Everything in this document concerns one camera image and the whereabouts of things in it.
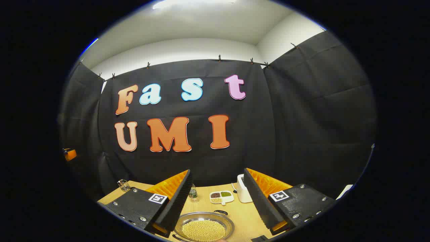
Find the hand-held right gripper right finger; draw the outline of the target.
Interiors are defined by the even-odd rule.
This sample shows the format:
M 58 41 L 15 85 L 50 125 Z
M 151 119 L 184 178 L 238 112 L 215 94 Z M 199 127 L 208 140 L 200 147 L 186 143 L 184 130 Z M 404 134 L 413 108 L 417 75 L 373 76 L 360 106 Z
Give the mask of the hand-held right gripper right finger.
M 308 224 L 335 203 L 307 184 L 292 186 L 250 168 L 244 169 L 243 177 L 261 220 L 274 236 Z

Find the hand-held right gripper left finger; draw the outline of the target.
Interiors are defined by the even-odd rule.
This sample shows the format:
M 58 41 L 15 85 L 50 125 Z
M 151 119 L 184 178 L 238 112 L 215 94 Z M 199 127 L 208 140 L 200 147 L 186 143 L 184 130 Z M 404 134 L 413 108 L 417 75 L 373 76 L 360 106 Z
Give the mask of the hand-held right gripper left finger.
M 168 238 L 174 230 L 192 187 L 185 170 L 148 189 L 131 187 L 105 204 L 105 210 L 148 233 Z

